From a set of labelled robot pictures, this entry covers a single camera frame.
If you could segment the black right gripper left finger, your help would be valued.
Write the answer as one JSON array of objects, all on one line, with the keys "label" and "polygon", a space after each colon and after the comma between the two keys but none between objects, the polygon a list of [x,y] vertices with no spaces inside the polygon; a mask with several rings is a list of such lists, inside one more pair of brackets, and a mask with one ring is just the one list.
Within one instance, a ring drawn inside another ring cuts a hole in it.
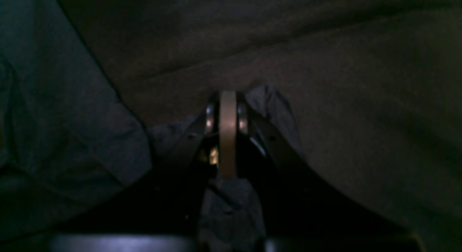
[{"label": "black right gripper left finger", "polygon": [[167,156],[126,191],[64,226],[52,252],[200,252],[198,220],[210,178],[229,175],[229,93],[206,110]]}]

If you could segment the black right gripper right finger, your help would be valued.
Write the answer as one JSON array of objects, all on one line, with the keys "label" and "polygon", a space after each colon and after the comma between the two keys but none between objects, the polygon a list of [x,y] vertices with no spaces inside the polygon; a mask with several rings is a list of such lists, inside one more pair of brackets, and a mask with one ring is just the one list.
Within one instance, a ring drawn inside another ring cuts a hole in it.
[{"label": "black right gripper right finger", "polygon": [[348,198],[309,167],[287,139],[233,93],[234,176],[261,204],[266,236],[256,252],[419,252],[418,238]]}]

